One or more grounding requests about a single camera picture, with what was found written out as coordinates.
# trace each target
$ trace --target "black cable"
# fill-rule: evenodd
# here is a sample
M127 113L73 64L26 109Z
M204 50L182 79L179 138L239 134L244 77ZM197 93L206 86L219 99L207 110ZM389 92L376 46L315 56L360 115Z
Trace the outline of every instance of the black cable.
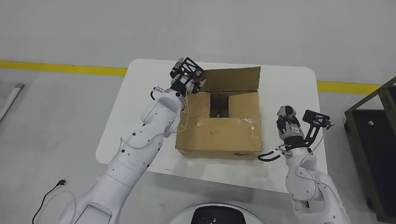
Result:
M36 212L35 215L33 216L32 224L35 224L36 215L40 212L41 208L43 207L43 204L44 204L44 201L45 201L45 197L47 197L47 195L48 195L49 193L51 193L53 190L55 190L56 187L58 187L58 186L60 186L60 185L64 185L65 183L66 183L66 180L64 180L64 179L59 180L59 182L55 185L55 187L52 188L52 190L48 191L47 194L44 195L44 198L43 198L43 201L41 202L40 208L38 208L37 212Z

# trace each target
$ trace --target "black metal cart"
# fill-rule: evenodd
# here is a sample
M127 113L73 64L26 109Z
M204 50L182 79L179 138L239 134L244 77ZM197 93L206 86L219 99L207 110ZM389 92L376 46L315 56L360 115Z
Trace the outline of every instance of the black metal cart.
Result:
M396 77L345 111L345 130L367 204L396 223ZM379 96L383 109L360 109Z

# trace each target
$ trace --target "metal frame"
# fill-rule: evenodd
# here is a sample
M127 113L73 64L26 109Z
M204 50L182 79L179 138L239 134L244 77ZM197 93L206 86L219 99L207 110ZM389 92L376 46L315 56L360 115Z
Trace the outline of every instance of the metal frame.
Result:
M360 106L378 95L381 99L382 105L384 106L384 110L389 119L392 130L396 135L396 104L394 103L389 93L389 88L394 86L394 84L396 84L396 77L394 77L392 80L388 81L383 86L375 90L373 93L369 94L361 101L357 102L357 104L353 105L351 108L345 111L345 130L348 135L349 144L353 152L353 158L355 160L356 169L358 171L358 176L364 194L366 195L367 200L371 200L371 202L368 202L368 204L371 205L369 207L373 208L377 215L377 219L380 222L392 223L396 223L396 218L387 216L384 212L384 209L382 208L381 201L377 194L377 187L374 182L374 178L372 176L363 146L361 145L361 137L359 136L352 112L356 111Z

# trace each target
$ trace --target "cable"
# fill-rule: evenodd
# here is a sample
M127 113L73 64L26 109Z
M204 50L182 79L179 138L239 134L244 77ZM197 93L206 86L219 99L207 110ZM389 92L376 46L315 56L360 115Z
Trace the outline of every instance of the cable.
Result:
M185 124L185 126L184 126L184 129L181 130L181 131L179 131L179 133L185 131L186 128L187 128L187 124L188 124L188 117L189 117L190 109L189 109L189 106L188 106L188 97L187 97L187 96L186 96L185 100L186 100L186 107L187 107L187 120L186 120L186 124ZM154 138L156 138L157 136L160 136L160 135L175 134L175 133L177 133L177 130L176 130L176 131L173 131L173 132L162 132L162 133L156 134L156 135L153 136L153 138L151 138L150 140L153 140ZM129 145L122 137L120 137L120 138L121 138L121 143L124 142L125 145L127 145L128 147L134 149L134 148L133 148L131 145Z
M154 96L153 96L153 91L150 92L150 97L155 100Z
M68 190L68 189L64 189L64 190L62 190L62 191L59 191L58 193L56 193L55 195L53 195L53 196L49 199L49 201L44 205L43 211L41 211L41 213L40 213L39 216L38 216L37 224L40 223L41 215L43 214L43 212L44 212L45 208L47 207L47 205L50 204L50 202L51 202L55 197L57 197L58 195L60 195L61 193L64 193L64 192L65 192L65 193L69 193L69 194L72 195L72 197L73 197L74 211L73 211L73 217L70 219L70 222L69 222L69 224L73 224L74 217L75 217L75 213L77 212L77 198L75 197L74 193L73 193L72 191Z
M298 166L297 166L296 169L295 169L295 174L296 174L296 176L299 177L299 178L302 178L302 179L305 179L305 180L308 180L308 181L312 181L312 182L314 182L314 183L316 183L316 184L323 184L324 186L328 187L328 188L332 191L333 195L335 196L335 198L336 198L338 204L339 204L339 205L342 205L342 206L344 207L344 205L341 203L340 199L338 198L338 195L335 193L335 191L334 191L328 184L323 183L322 181L318 181L318 180L316 180L316 179L305 178L305 177L303 177L303 176L300 176L300 175L297 173L298 168L300 168L300 166L305 162L305 160L308 158L308 156L312 155L312 154L314 153L314 151L319 147L319 145L323 142L323 139L324 139L324 136L325 136L326 132L327 132L332 126L334 126L334 124L333 124L333 125L330 125L330 126L323 132L323 135L322 135L320 141L319 141L319 142L317 143L317 145L314 147L314 149L312 150L312 152L311 152L310 154L308 154L307 156L305 156L305 158L303 158L303 159L300 161L300 163L298 164ZM348 214L346 213L346 211L342 211L342 212L343 212L344 215L347 217L346 219L349 220L349 222L350 222L350 219L349 219Z
M66 183L66 180L64 180L64 179L59 180L59 182L54 186L54 188L52 188L52 190L48 191L48 192L44 195L43 200L42 200L41 205L40 205L40 208L38 208L37 212L35 213L35 215L34 215L33 218L32 218L32 224L35 224L36 215L39 213L39 211L40 211L41 208L43 207L43 204L44 204L44 201L45 201L45 197L47 197L49 193L51 193L53 190L55 190L56 187L58 187L58 186L60 186L60 185L64 185L65 183Z
M330 127L331 127L331 126L329 126L329 128L326 129L326 130L323 132L323 135L322 135L320 141L319 141L319 142L317 143L317 145L314 147L314 149L312 150L312 152L311 152L310 154L308 154L307 156L305 156L305 158L303 158L303 159L300 161L300 163L298 164L298 166L297 166L296 169L295 169L295 174L296 174L296 176L299 177L299 178L302 178L302 179L305 179L305 180L308 180L308 181L313 181L313 182L315 182L316 184L318 184L318 183L319 183L319 184L323 184L324 186L328 187L328 188L332 191L332 193L335 195L335 198L337 199L338 203L340 204L340 201L339 201L339 199L338 199L336 193L334 192L334 190L333 190L328 184L323 183L323 182L321 182L321 181L318 181L318 180L316 180L316 179L305 178L305 177L303 177L303 176L300 176L300 175L297 173L298 168L300 168L300 166L305 162L305 160L306 160L311 154L313 154L314 151L318 148L318 146L322 143L322 141L323 141L323 139L324 139L324 136L325 136L326 132L330 129Z

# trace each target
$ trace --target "floor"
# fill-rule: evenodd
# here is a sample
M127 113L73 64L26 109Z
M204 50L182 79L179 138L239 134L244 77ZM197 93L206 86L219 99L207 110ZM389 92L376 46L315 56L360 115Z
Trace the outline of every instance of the floor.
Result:
M27 223L43 194L60 179L81 195L105 169L95 151L123 79L89 75L0 70L2 92L26 84L0 123L0 216ZM343 130L343 112L360 95L320 93L323 113L337 124L327 133L329 174L352 223L376 223L359 186ZM41 223L55 223L68 195L55 199ZM202 202L229 202L266 223L297 223L287 194L146 173L128 198L121 223L167 223L175 212Z
M0 59L127 67L135 58L312 68L318 80L383 84L396 72L396 0L0 0ZM95 151L123 79L0 69L0 98L25 88L0 123L1 223L28 223L60 179L76 195L105 165ZM352 223L377 223L348 146L343 112L361 95L319 93L336 126L329 175ZM68 195L41 217L56 223ZM166 224L186 207L229 202L266 223L297 223L287 194L146 173L121 224Z

